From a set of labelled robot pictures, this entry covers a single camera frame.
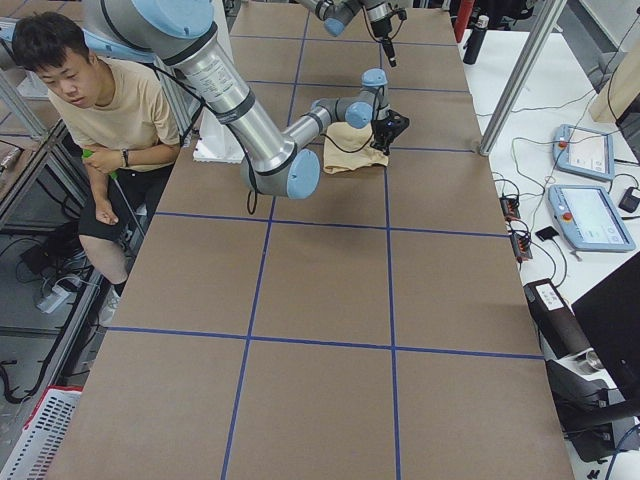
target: white table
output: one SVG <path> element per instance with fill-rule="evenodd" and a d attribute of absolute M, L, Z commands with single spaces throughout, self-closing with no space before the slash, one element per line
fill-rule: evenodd
<path fill-rule="evenodd" d="M 474 107 L 478 114 L 480 129 L 483 132 L 511 75 L 527 35 L 525 32 L 487 32 L 476 63 L 465 65 L 467 82 L 474 97 Z M 577 100 L 585 94 L 587 95 L 581 100 L 562 108 L 512 113 L 490 153 L 492 170 L 517 184 L 521 194 L 541 193 L 542 190 L 538 185 L 518 174 L 512 155 L 513 144 L 513 151 L 520 171 L 542 184 L 545 184 L 545 179 L 551 175 L 553 178 L 548 185 L 552 183 L 595 184 L 602 185 L 607 189 L 608 182 L 599 182 L 557 169 L 553 170 L 554 159 L 550 144 L 540 145 L 527 140 L 514 142 L 514 138 L 517 137 L 536 142 L 551 142 L 556 129 L 563 123 L 605 132 L 617 130 L 614 124 L 596 123 L 591 119 L 587 108 L 596 93 L 562 35 L 552 34 L 527 79 L 513 111 L 522 108 L 561 106 Z M 635 161 L 633 153 L 622 135 L 615 133 L 613 139 L 615 158 Z M 640 169 L 637 167 L 616 164 L 615 171 L 616 174 L 628 173 L 640 178 Z M 620 177 L 615 180 L 611 190 L 611 198 L 615 204 L 620 201 L 624 190 L 632 185 L 634 185 L 633 180 L 628 177 Z M 499 194 L 503 192 L 503 188 L 505 193 L 515 193 L 515 188 L 506 182 L 497 182 L 496 187 Z M 527 195 L 521 197 L 519 210 L 531 232 L 553 224 L 546 194 L 544 197 Z M 629 215 L 626 212 L 621 213 L 623 216 Z M 625 225 L 636 244 L 640 245 L 640 220 L 628 221 L 625 222 Z M 564 269 L 563 259 L 558 248 L 549 241 L 542 243 L 535 236 L 533 238 L 536 244 L 543 247 L 554 258 L 558 268 L 554 283 L 557 284 L 563 276 Z M 556 237 L 556 242 L 567 261 L 567 278 L 559 287 L 559 291 L 569 304 L 580 298 L 596 283 L 637 253 L 636 249 L 628 253 L 579 252 L 576 256 L 571 253 L 573 249 L 562 235 Z M 533 259 L 523 262 L 520 271 L 523 285 L 534 280 L 548 278 L 553 272 L 553 264 L 543 252 L 533 246 L 532 253 Z M 576 479 L 586 478 L 591 470 L 601 470 L 601 478 L 604 478 L 608 464 L 584 463 L 577 456 L 571 444 L 567 443 L 567 446 Z M 637 480 L 639 472 L 640 452 L 628 452 L 618 456 L 610 478 L 611 480 Z"/>

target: man's arm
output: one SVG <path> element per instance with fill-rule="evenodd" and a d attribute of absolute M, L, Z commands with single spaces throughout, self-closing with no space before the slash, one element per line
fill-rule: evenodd
<path fill-rule="evenodd" d="M 124 166 L 121 150 L 109 150 L 97 145 L 87 148 L 94 153 L 84 160 L 85 165 L 93 167 L 103 174 L 109 174 Z M 179 145 L 165 145 L 164 143 L 141 150 L 129 150 L 129 166 L 173 163 L 179 153 Z"/>
<path fill-rule="evenodd" d="M 98 151 L 104 149 L 101 145 L 87 145 L 87 150 Z M 106 173 L 102 173 L 85 161 L 85 169 L 89 176 L 89 186 L 91 187 L 91 195 L 96 204 L 96 219 L 107 225 L 115 225 L 118 223 L 118 217 L 113 212 L 111 202 L 109 201 L 109 177 Z"/>

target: white plastic basket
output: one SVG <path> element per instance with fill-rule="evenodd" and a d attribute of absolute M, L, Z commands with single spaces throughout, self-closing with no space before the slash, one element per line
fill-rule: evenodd
<path fill-rule="evenodd" d="M 77 387 L 48 387 L 25 423 L 0 480 L 44 480 L 80 398 Z"/>

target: man's hand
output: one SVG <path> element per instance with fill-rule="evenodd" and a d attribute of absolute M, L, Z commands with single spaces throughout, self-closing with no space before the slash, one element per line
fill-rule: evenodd
<path fill-rule="evenodd" d="M 93 152 L 93 155 L 83 159 L 83 162 L 99 172 L 109 174 L 122 167 L 122 153 L 120 150 L 98 148 Z"/>
<path fill-rule="evenodd" d="M 96 201 L 96 219 L 107 225 L 115 225 L 118 223 L 118 217 L 113 213 L 111 202 L 107 199 Z"/>

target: black bottle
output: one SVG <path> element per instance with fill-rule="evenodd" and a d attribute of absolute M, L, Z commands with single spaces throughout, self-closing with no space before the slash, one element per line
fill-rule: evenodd
<path fill-rule="evenodd" d="M 478 21 L 476 22 L 476 26 L 473 27 L 471 35 L 469 35 L 467 43 L 465 44 L 466 52 L 464 53 L 464 58 L 462 59 L 462 61 L 467 65 L 473 65 L 474 63 L 476 63 L 478 53 L 480 53 L 480 47 L 482 47 L 484 35 L 487 33 L 488 25 L 489 17 L 487 17 L 486 15 L 480 15 L 478 17 Z"/>

